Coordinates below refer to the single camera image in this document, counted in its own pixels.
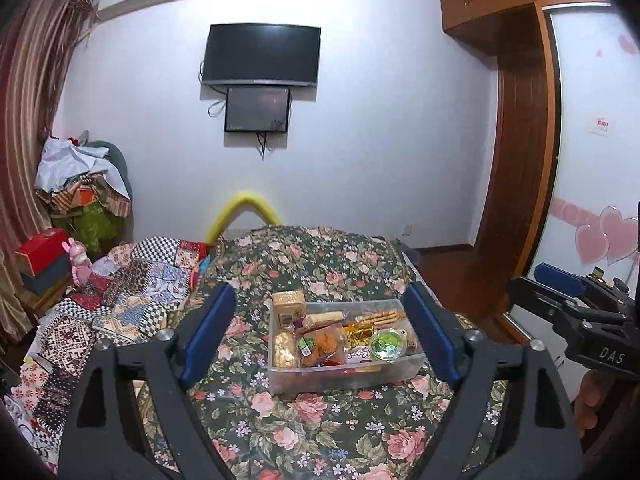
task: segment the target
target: green lid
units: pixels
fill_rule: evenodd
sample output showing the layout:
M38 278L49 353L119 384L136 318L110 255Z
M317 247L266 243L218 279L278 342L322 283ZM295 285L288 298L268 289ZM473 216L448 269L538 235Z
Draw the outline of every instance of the green lid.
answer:
M406 336L393 328L377 330L371 337L369 349L380 361L395 361L406 352Z

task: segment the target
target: beige striped curtain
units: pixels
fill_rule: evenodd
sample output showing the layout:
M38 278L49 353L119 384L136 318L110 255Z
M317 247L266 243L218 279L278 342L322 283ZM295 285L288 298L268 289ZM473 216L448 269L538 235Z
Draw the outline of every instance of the beige striped curtain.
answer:
M19 342L31 323L15 297L14 250L50 226L33 190L66 69L92 0L31 0L0 34L0 327Z

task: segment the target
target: black flat screen tv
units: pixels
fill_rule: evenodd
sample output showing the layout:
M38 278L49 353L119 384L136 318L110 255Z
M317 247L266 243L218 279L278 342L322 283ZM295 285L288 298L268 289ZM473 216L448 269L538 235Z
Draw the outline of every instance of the black flat screen tv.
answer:
M285 134L289 127L290 91L275 86L231 86L226 95L228 133Z
M207 85L316 86L320 29L300 25L211 25L202 69Z

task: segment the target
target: bed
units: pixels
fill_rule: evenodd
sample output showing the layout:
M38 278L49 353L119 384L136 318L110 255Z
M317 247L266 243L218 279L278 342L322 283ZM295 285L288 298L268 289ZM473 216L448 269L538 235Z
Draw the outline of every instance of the bed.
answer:
M96 338L145 341L226 281L236 290L236 316L208 375L188 395L236 478L404 479L452 397L428 362L404 383L278 396L269 394L265 365L273 292L301 288L307 301L398 298L409 283L424 283L408 258L379 238L290 226L221 240L210 254L190 292L201 244L156 237L119 246L96 263L84 290L41 320L21 384L5 403L49 468L56 471L66 410ZM495 383L468 468L487 456L503 397L504 384ZM175 469L144 384L138 400L156 461Z

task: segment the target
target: pink rabbit toy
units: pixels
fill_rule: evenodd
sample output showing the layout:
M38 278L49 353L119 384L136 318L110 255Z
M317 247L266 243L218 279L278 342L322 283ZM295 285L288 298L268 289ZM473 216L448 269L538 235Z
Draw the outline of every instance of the pink rabbit toy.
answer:
M80 242L69 238L69 243L62 242L62 248L69 253L71 275L76 286L84 286L91 275L91 260L86 255L86 248Z

